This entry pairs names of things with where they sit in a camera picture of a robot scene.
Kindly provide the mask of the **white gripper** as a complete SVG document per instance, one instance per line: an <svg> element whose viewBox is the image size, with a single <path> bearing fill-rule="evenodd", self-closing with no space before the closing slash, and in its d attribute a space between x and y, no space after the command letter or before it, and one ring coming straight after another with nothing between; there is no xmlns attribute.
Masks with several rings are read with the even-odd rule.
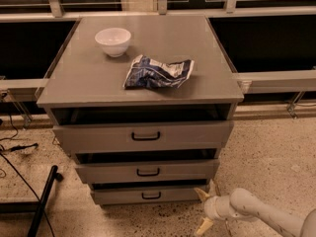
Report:
<svg viewBox="0 0 316 237"><path fill-rule="evenodd" d="M201 237L210 229L214 224L213 220L231 219L234 216L235 210L230 204L230 197L218 197L219 189L214 180L211 180L205 189L195 188L195 192L203 202L204 213L207 216L200 219L195 237Z"/></svg>

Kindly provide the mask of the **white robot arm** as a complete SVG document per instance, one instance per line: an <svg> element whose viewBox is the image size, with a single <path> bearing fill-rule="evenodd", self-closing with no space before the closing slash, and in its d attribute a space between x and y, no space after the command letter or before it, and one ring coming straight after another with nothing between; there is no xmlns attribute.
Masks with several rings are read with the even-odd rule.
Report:
<svg viewBox="0 0 316 237"><path fill-rule="evenodd" d="M215 220L260 219L282 237L316 237L316 210L313 209L304 219L282 211L259 200L254 194L236 188L229 196L212 196L195 188L203 204L204 217L195 231L201 237L212 227Z"/></svg>

